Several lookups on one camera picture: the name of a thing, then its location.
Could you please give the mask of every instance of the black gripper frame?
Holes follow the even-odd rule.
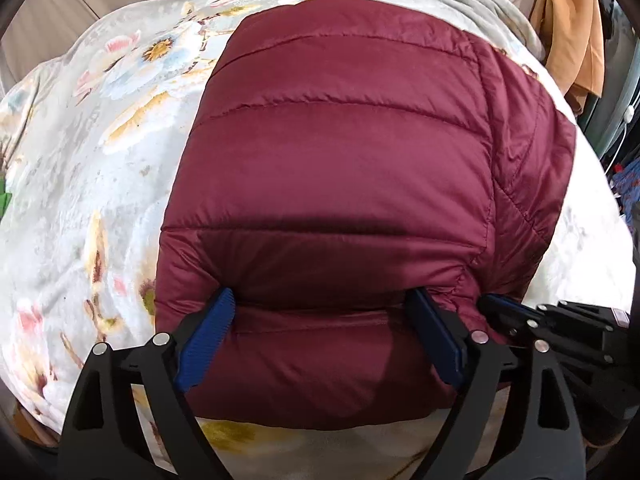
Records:
[[[625,312],[571,301],[533,310],[497,295],[483,296],[478,308],[516,344],[550,344],[592,446],[607,446],[620,436],[640,406]]]
[[[553,350],[510,347],[484,333],[469,333],[423,288],[407,292],[405,307],[441,379],[458,391],[412,480],[584,480],[578,418]],[[178,350],[195,325],[193,319],[183,321],[165,344],[107,346],[89,355],[65,420],[60,480],[232,480],[174,386]],[[491,460],[468,472],[495,393],[506,383],[511,391]],[[177,475],[151,459],[132,384],[145,387]]]

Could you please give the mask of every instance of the quilted jacket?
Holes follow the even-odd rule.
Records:
[[[414,10],[311,0],[246,18],[206,90],[160,238],[157,330],[220,286],[236,318],[195,415],[336,430],[450,406],[401,303],[470,329],[521,298],[575,127],[530,72]]]

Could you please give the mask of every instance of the floral blanket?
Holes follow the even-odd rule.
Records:
[[[117,10],[41,64],[0,102],[6,191],[0,222],[0,378],[60,431],[96,342],[154,333],[158,236],[204,85],[244,16],[303,0],[153,0]],[[544,51],[508,0],[381,0],[433,14],[494,44],[573,116],[540,65]],[[616,246],[615,261],[606,251]],[[577,133],[574,172],[552,246],[527,295],[629,309],[631,240],[597,158]],[[620,255],[628,252],[628,264]],[[142,388],[155,460],[170,468]],[[504,399],[478,461],[486,460]],[[201,420],[236,479],[406,479],[443,420],[319,432]]]

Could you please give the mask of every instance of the hanging garment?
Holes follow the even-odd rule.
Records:
[[[546,69],[582,113],[587,95],[604,84],[604,39],[598,0],[536,0],[531,24],[545,46]]]

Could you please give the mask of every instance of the metal screw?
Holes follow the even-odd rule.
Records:
[[[550,348],[549,343],[547,343],[543,339],[536,339],[535,343],[533,343],[533,346],[535,346],[538,352],[541,352],[543,354],[546,352],[549,352],[549,348]]]
[[[489,336],[482,330],[474,330],[471,333],[471,339],[473,342],[478,343],[479,345],[483,345],[484,343],[489,341]]]
[[[156,346],[163,346],[169,342],[169,339],[171,339],[171,336],[167,332],[160,332],[154,336],[153,342]]]
[[[98,343],[94,346],[93,352],[95,355],[102,355],[107,351],[107,348],[107,343]]]

